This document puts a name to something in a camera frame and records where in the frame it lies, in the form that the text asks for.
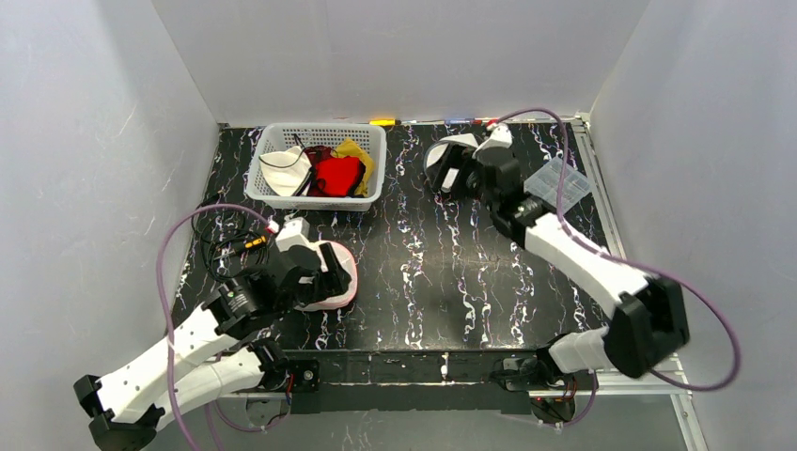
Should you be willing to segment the white pink-trim laundry bag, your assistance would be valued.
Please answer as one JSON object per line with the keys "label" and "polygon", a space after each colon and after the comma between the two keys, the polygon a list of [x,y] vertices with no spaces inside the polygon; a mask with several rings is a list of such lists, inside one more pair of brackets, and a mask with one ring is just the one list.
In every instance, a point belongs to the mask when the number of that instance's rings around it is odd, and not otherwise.
{"label": "white pink-trim laundry bag", "polygon": [[343,308],[354,299],[358,272],[353,254],[335,241],[316,241],[309,245],[320,257],[320,268],[303,277],[294,309],[302,312]]}

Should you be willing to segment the bright red bra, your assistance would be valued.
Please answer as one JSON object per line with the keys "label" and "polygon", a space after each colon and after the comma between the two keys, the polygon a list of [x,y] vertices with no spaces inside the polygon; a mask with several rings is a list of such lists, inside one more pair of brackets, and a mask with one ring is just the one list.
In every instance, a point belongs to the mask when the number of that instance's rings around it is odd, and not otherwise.
{"label": "bright red bra", "polygon": [[366,169],[359,158],[352,156],[323,160],[313,168],[314,176],[307,194],[318,197],[362,197],[367,192],[364,185]]}

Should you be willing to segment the black bra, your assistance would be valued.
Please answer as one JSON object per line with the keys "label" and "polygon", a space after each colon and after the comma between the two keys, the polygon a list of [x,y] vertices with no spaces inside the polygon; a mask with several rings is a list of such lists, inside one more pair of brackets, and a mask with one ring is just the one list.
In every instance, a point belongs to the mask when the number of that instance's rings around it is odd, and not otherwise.
{"label": "black bra", "polygon": [[306,196],[316,171],[301,138],[294,133],[291,139],[292,147],[265,152],[258,157],[260,173],[275,195]]}

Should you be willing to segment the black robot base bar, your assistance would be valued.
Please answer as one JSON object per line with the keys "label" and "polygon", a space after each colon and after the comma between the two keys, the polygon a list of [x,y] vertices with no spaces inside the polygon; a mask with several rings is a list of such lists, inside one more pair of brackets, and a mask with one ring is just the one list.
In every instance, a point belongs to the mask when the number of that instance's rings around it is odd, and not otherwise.
{"label": "black robot base bar", "polygon": [[552,380],[530,351],[290,350],[292,411],[497,411],[569,421],[584,376]]}

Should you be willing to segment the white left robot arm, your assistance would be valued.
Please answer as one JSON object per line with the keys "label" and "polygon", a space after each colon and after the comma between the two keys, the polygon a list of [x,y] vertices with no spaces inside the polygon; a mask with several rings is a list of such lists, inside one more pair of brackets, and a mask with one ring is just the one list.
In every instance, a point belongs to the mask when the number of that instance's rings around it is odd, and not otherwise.
{"label": "white left robot arm", "polygon": [[274,339],[254,335],[293,311],[348,304],[357,283],[354,257],[337,242],[271,249],[131,362],[75,382],[95,445],[141,450],[183,413],[241,390],[313,390],[302,374],[317,365],[293,363]]}

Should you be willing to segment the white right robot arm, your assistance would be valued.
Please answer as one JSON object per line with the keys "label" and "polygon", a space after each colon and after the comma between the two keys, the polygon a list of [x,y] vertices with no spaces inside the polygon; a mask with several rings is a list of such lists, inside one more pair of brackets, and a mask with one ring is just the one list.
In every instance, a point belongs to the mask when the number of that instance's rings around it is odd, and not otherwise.
{"label": "white right robot arm", "polygon": [[428,163],[427,175],[437,190],[480,199],[502,235],[563,272],[608,317],[606,327],[563,334],[538,349],[551,374],[613,367],[638,379],[689,342],[680,285],[585,249],[586,239],[565,231],[553,205],[525,189],[510,149],[453,145]]}

